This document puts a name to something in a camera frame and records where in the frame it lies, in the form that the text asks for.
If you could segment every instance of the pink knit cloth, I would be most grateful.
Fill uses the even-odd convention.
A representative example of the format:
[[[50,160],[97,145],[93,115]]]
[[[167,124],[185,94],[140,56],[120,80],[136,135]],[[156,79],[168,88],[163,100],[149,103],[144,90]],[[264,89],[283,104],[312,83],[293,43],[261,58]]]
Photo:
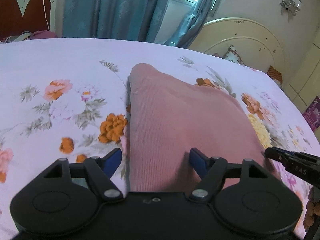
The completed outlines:
[[[193,147],[229,163],[252,158],[264,164],[264,148],[233,97],[145,63],[132,69],[130,84],[132,191],[191,192],[200,180],[188,163]],[[237,181],[227,179],[225,187]]]

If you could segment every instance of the metal screw head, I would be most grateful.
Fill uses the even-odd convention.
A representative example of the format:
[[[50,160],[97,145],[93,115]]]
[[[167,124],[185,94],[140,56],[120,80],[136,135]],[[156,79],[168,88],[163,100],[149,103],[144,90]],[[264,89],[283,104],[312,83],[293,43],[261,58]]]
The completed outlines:
[[[196,189],[192,192],[193,196],[198,198],[204,198],[208,195],[208,192],[204,189]]]
[[[116,190],[116,189],[108,189],[103,194],[106,197],[113,198],[113,197],[119,197],[121,193],[119,190]]]

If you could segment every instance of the purple poster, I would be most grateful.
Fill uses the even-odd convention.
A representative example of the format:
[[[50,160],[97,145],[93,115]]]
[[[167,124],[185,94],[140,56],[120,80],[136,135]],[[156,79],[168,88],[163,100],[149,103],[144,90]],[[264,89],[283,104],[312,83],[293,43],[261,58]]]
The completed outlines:
[[[311,105],[302,114],[314,132],[320,126],[320,98],[316,96]]]

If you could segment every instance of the hand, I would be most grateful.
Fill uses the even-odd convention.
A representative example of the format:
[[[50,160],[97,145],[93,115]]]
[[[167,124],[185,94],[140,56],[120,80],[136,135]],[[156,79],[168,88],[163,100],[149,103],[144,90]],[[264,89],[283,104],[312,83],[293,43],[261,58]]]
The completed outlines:
[[[303,227],[307,231],[315,222],[315,215],[320,216],[320,203],[313,203],[313,187],[311,188],[308,196],[308,203],[307,203],[307,212],[304,217]]]

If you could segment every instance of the cream headboard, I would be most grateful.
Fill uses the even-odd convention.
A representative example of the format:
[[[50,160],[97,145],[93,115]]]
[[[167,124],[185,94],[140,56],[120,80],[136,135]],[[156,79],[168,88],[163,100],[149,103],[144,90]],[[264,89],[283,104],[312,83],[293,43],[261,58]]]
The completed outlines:
[[[226,54],[233,44],[244,63],[267,71],[270,66],[288,71],[284,50],[277,38],[262,24],[244,18],[223,18],[208,22],[189,49],[205,54]]]

